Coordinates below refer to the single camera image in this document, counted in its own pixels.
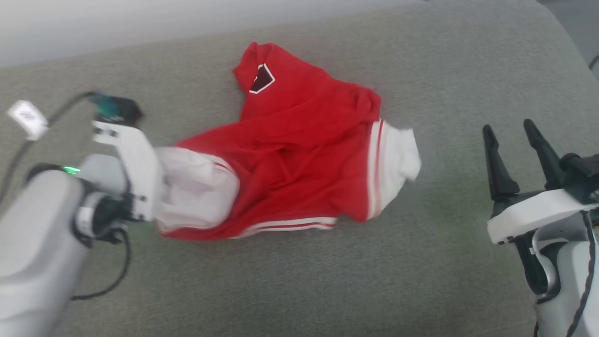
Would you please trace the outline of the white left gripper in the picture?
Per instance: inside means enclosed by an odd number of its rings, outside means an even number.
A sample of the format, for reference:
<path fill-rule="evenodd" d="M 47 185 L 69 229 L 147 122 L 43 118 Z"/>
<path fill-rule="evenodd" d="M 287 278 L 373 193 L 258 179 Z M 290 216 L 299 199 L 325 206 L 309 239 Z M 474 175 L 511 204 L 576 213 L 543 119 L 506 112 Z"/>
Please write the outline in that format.
<path fill-rule="evenodd" d="M 150 141 L 138 128 L 94 121 L 94 141 L 117 149 L 132 194 L 132 218 L 153 221 L 163 190 L 163 168 Z"/>

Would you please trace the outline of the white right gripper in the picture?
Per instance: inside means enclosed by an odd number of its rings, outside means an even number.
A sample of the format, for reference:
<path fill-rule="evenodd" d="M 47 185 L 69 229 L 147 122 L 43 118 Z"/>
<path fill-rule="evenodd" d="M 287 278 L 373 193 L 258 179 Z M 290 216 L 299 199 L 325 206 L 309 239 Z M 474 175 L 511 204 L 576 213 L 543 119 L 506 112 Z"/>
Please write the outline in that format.
<path fill-rule="evenodd" d="M 560 157 L 545 139 L 533 120 L 525 119 L 524 130 L 530 146 L 536 151 L 545 175 L 545 189 L 536 196 L 510 205 L 488 220 L 487 230 L 492 243 L 507 242 L 531 230 L 550 225 L 578 213 L 597 208 L 598 203 L 582 204 L 566 190 L 561 189 L 565 172 L 560 167 Z M 499 142 L 490 125 L 482 128 L 488 172 L 490 198 L 499 201 L 520 192 L 498 151 Z"/>

